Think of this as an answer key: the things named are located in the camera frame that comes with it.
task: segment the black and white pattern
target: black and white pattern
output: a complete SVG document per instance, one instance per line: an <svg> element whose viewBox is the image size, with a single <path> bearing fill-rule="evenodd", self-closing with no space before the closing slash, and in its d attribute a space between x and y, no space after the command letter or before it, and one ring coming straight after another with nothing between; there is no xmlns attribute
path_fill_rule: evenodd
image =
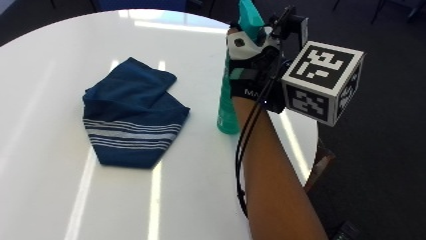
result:
<svg viewBox="0 0 426 240"><path fill-rule="evenodd" d="M333 89L355 55L309 46L289 76Z"/></svg>
<svg viewBox="0 0 426 240"><path fill-rule="evenodd" d="M359 79L360 79L360 70L361 70L361 65L359 66L357 70L355 71L347 86L344 87L344 90L341 92L341 94L339 95L339 100L337 100L337 117L340 117L340 115L344 112L344 109L357 91L359 88Z"/></svg>
<svg viewBox="0 0 426 240"><path fill-rule="evenodd" d="M327 122L329 117L329 99L291 85L287 88L289 108Z"/></svg>

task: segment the white table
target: white table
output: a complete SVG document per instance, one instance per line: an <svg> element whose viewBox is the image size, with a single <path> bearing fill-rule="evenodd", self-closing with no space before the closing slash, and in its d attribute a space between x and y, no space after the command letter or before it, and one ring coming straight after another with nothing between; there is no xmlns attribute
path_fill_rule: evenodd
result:
<svg viewBox="0 0 426 240"><path fill-rule="evenodd" d="M238 136L216 127L228 25L156 10L52 24L0 48L0 239L249 239L236 197ZM84 90L128 57L178 76L191 107L155 170L99 164L83 126ZM317 123L275 115L301 182Z"/></svg>

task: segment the fiducial marker cube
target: fiducial marker cube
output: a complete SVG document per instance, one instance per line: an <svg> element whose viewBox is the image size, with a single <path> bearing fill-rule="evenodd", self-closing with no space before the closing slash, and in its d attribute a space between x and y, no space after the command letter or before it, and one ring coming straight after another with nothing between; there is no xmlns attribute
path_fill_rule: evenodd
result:
<svg viewBox="0 0 426 240"><path fill-rule="evenodd" d="M283 77L287 108L335 126L359 89L364 56L309 41Z"/></svg>

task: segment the blue towel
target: blue towel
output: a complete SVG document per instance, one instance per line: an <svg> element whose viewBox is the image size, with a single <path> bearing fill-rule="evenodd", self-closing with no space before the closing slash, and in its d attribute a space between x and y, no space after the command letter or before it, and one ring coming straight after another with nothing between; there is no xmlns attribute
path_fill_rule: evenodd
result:
<svg viewBox="0 0 426 240"><path fill-rule="evenodd" d="M130 58L83 96L84 126L104 165L152 168L190 108L167 92L176 76Z"/></svg>

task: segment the floor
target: floor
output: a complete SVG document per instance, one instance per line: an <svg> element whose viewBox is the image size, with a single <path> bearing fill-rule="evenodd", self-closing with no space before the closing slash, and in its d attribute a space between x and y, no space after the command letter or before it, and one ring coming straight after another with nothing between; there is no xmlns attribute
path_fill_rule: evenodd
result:
<svg viewBox="0 0 426 240"><path fill-rule="evenodd" d="M319 125L337 159L309 197L327 229L349 220L359 239L426 239L426 13L408 24L409 9L389 3L372 25L377 1L343 0L333 12L335 1L256 1L264 18L296 5L311 18L311 40L368 53L360 90L339 124ZM55 2L56 9L50 0L0 0L0 46L94 12L88 0ZM238 0L212 3L188 12L223 22L239 18Z"/></svg>

